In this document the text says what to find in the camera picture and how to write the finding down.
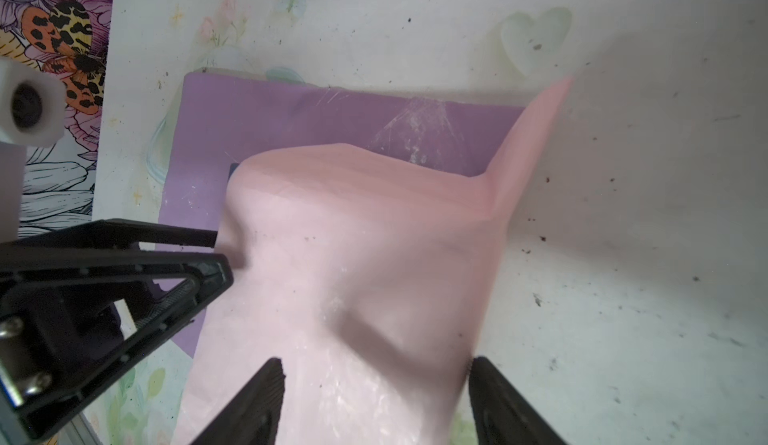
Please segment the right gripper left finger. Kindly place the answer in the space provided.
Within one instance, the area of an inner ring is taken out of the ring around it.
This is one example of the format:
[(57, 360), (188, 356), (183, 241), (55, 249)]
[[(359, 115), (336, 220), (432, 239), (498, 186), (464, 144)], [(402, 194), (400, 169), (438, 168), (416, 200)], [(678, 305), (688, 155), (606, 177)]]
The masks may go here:
[(274, 445), (285, 394), (279, 358), (268, 359), (192, 445)]

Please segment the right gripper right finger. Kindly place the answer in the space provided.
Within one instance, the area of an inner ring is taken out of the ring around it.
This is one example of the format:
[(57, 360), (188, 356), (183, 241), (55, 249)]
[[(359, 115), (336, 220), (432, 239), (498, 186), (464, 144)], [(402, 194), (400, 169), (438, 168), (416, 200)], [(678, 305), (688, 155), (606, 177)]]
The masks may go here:
[(479, 445), (566, 444), (487, 357), (472, 360), (468, 392)]

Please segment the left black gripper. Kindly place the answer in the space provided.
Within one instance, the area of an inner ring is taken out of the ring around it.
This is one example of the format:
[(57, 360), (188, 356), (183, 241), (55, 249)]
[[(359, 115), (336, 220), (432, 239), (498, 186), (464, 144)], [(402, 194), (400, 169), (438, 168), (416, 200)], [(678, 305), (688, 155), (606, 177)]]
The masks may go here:
[(222, 254), (117, 249), (217, 234), (108, 219), (3, 248), (1, 442), (51, 437), (233, 283)]

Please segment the purple wrapping paper sheet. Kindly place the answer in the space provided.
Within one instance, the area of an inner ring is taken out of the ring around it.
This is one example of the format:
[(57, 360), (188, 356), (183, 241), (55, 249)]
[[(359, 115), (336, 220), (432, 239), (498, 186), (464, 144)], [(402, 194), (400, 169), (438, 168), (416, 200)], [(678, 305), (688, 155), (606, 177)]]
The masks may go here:
[(173, 442), (189, 444), (271, 358), (280, 444), (445, 444), (513, 211), (571, 83), (542, 91), (475, 177), (348, 144), (251, 156), (216, 248)]

